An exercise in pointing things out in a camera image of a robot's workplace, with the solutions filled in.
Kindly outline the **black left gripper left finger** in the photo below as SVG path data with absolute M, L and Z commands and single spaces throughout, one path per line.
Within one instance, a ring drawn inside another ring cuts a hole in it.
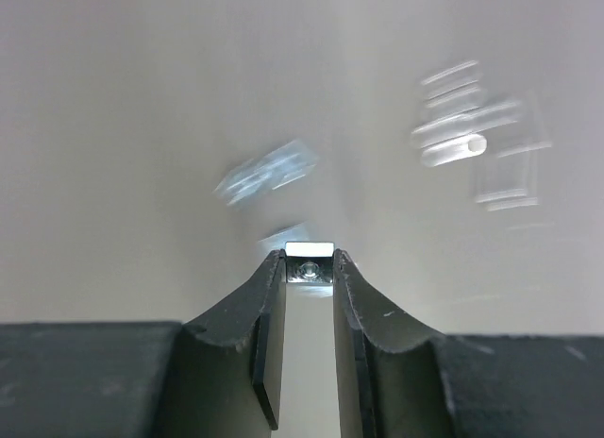
M 186 323 L 1 327 L 5 437 L 268 437 L 278 427 L 285 257 Z

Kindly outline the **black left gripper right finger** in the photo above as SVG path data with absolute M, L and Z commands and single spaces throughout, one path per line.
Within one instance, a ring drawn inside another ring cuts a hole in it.
M 599 437 L 598 335 L 444 334 L 333 256 L 344 437 Z

